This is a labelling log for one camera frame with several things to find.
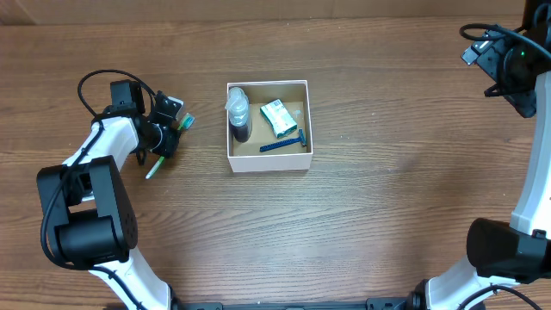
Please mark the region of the green white toothbrush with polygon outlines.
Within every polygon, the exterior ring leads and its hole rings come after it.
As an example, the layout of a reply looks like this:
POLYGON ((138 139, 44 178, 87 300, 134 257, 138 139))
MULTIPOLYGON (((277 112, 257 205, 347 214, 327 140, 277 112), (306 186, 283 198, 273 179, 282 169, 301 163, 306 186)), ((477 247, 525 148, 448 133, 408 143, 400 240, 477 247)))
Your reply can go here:
MULTIPOLYGON (((177 131, 179 133, 188 131, 193 126, 194 122, 195 122, 195 117, 192 114, 187 113, 180 121, 177 131)), ((157 162, 153 165, 153 167, 148 171, 148 173, 145 175, 145 178, 151 179, 156 174, 158 169, 162 166, 164 161, 165 161, 165 157, 161 156, 157 160, 157 162)))

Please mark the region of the clear bottle with dark liquid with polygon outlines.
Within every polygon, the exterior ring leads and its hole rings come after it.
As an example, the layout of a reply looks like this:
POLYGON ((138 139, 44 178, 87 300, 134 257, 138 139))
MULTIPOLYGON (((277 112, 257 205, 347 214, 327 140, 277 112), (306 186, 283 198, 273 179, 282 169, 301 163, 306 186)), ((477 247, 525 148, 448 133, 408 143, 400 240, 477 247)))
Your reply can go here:
POLYGON ((239 87, 229 89, 225 109, 232 134, 237 142, 245 143, 251 136, 251 116, 248 96, 239 87))

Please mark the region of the white cardboard box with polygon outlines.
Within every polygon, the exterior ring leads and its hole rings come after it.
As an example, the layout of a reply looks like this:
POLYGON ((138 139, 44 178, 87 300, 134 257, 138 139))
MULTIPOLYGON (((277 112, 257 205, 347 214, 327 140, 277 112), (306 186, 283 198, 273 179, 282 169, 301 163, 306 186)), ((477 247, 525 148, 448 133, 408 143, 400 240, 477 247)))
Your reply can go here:
POLYGON ((313 158, 313 127, 310 116, 309 89, 306 80, 281 80, 229 83, 228 90, 239 87, 251 105, 251 136, 245 143, 235 140, 231 124, 226 124, 226 155, 232 171, 306 171, 313 158), (275 150, 260 152, 262 146, 276 143, 260 107, 279 99, 303 131, 306 144, 293 143, 275 150))

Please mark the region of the green white soap packet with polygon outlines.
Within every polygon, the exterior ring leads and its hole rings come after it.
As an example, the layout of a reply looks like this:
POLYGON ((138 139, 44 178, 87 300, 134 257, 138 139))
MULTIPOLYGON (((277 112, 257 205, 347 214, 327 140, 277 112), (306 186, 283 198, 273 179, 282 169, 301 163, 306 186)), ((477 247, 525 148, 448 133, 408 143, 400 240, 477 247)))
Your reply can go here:
POLYGON ((276 99, 260 108, 263 118, 271 125, 274 135, 280 139, 297 129, 298 123, 288 112, 280 99, 276 99))

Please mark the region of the blue disposable razor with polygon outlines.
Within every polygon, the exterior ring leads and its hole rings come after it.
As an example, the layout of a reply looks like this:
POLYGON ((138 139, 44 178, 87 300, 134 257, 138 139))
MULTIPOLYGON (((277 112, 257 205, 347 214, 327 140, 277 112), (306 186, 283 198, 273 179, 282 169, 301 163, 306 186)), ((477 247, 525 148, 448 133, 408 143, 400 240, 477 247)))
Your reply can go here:
POLYGON ((268 152, 268 151, 275 150, 277 148, 281 148, 281 147, 284 147, 284 146, 290 146, 290 145, 295 144, 295 143, 300 143, 302 146, 307 145, 306 135, 304 134, 304 131, 303 131, 302 128, 300 128, 298 130, 298 137, 297 138, 285 139, 285 140, 278 141, 278 142, 275 142, 275 143, 272 143, 272 144, 261 146, 259 148, 259 151, 260 152, 268 152))

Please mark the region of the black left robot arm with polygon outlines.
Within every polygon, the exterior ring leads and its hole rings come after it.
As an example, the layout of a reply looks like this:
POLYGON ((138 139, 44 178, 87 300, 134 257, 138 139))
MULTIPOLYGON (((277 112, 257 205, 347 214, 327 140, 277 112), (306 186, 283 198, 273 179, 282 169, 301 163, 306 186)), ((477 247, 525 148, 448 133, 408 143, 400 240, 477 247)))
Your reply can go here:
POLYGON ((94 116, 90 135, 62 164, 41 169, 40 242, 46 257, 102 279, 129 309, 178 309, 173 288, 140 252, 138 225, 121 178, 129 155, 170 158, 185 122, 184 103, 159 91, 145 110, 139 81, 110 85, 112 102, 94 116))

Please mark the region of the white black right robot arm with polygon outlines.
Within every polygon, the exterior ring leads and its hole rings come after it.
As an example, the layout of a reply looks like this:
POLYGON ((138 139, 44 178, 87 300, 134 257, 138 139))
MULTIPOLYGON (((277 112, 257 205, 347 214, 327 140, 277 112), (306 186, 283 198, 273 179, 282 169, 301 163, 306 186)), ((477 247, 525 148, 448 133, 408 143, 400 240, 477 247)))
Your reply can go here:
POLYGON ((510 30, 471 23, 460 34, 473 42, 462 55, 495 84, 536 128, 522 194, 508 222, 478 218, 467 233, 467 254, 410 293, 406 309, 475 309, 498 291, 550 277, 550 24, 510 30))

